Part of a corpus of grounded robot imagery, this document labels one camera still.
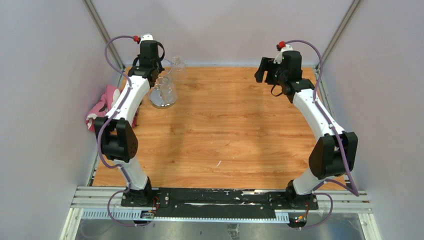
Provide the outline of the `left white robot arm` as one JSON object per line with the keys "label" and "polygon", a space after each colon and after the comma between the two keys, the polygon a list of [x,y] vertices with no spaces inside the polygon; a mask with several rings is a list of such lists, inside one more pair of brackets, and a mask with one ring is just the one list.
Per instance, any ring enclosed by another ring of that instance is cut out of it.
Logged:
{"label": "left white robot arm", "polygon": [[151,34],[131,39],[140,52],[128,72],[116,69],[126,79],[125,87],[111,110],[94,120],[94,131],[101,162],[109,169],[119,169],[126,182],[122,205],[146,207],[155,198],[151,181],[136,158],[139,143],[132,125],[143,98],[164,70],[165,55],[159,53],[163,45]]}

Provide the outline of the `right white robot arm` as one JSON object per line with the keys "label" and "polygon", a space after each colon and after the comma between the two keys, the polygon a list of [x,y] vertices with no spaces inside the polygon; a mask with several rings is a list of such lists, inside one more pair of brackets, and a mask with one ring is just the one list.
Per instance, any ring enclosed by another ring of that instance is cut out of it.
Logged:
{"label": "right white robot arm", "polygon": [[353,170],[358,137],[329,115],[316,95],[315,85],[303,78],[299,51],[281,49],[275,58],[262,57],[254,77],[258,83],[280,86],[281,93],[302,113],[316,139],[308,168],[286,188],[286,204],[298,209],[324,182]]}

